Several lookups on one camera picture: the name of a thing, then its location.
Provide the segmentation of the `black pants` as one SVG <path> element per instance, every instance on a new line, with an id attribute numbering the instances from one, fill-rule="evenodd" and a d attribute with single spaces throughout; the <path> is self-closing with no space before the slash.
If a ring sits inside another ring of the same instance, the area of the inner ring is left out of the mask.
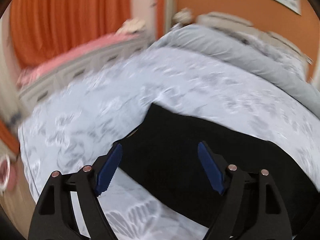
<path id="1" fill-rule="evenodd" d="M 279 146 L 153 104 L 120 168 L 206 239 L 319 239 L 319 191 Z"/>

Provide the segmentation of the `butterfly pattern bed sheet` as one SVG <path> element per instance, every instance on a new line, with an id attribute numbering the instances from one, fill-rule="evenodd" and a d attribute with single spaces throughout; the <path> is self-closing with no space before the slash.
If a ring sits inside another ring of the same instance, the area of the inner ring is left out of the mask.
<path id="1" fill-rule="evenodd" d="M 22 124 L 22 160 L 36 203 L 52 172 L 93 165 L 143 122 L 153 104 L 276 144 L 319 191 L 319 116 L 239 67 L 162 47 L 71 83 Z M 80 233 L 89 239 L 76 192 L 71 199 Z M 208 231 L 163 204 L 120 164 L 98 201 L 116 239 L 204 239 Z"/>

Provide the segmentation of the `grey folded duvet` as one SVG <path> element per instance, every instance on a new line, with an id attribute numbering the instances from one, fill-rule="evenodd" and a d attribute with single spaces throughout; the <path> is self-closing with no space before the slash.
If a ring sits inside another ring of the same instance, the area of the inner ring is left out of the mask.
<path id="1" fill-rule="evenodd" d="M 289 94 L 319 116 L 319 91 L 254 48 L 214 29 L 191 24 L 175 29 L 154 42 L 150 49 L 177 47 L 195 51 L 257 75 Z"/>

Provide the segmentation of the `pink bench cushion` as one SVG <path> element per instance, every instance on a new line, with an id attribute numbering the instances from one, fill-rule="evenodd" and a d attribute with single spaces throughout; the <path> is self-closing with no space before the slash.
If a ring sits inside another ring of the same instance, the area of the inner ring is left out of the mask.
<path id="1" fill-rule="evenodd" d="M 48 72 L 56 69 L 62 64 L 79 58 L 82 55 L 86 55 L 94 50 L 98 50 L 103 47 L 108 47 L 120 42 L 125 42 L 133 38 L 137 38 L 138 33 L 135 34 L 116 34 L 111 33 L 97 38 L 96 40 L 91 40 L 87 43 L 81 44 L 66 53 L 57 55 L 56 57 L 41 63 L 36 67 L 28 67 L 21 71 L 16 86 L 21 89 L 24 86 L 30 85 L 39 77 L 44 76 Z"/>

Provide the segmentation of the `beige padded headboard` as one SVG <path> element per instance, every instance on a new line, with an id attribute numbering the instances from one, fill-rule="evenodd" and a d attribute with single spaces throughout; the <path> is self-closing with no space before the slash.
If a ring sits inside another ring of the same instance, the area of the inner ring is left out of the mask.
<path id="1" fill-rule="evenodd" d="M 287 38 L 284 38 L 278 33 L 274 33 L 272 31 L 264 32 L 262 30 L 259 30 L 254 27 L 254 24 L 251 21 L 248 21 L 244 18 L 214 11 L 197 16 L 196 23 L 210 28 L 227 31 L 239 31 L 242 33 L 253 35 L 270 45 L 294 51 L 306 62 L 307 66 L 313 64 L 312 59 L 304 54 L 294 43 L 289 41 Z"/>

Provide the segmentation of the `orange curtain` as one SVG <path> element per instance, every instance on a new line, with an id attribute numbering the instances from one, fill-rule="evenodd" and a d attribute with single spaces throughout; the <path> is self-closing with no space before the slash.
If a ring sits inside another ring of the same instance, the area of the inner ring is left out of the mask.
<path id="1" fill-rule="evenodd" d="M 22 68 L 116 32 L 131 17 L 131 0 L 12 0 L 10 29 Z"/>

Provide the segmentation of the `white bedside ornament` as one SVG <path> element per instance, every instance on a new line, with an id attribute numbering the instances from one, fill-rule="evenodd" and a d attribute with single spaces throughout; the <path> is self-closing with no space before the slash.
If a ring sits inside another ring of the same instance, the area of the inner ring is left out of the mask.
<path id="1" fill-rule="evenodd" d="M 193 23 L 194 17 L 189 8 L 183 8 L 173 16 L 172 20 L 175 24 L 186 26 Z"/>

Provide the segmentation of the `cream flower plush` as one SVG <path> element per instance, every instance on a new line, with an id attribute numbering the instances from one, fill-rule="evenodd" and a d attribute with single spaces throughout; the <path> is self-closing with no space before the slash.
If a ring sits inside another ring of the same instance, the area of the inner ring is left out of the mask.
<path id="1" fill-rule="evenodd" d="M 146 23 L 144 20 L 139 18 L 133 18 L 126 20 L 123 25 L 117 30 L 116 34 L 134 34 L 144 31 L 146 28 Z"/>

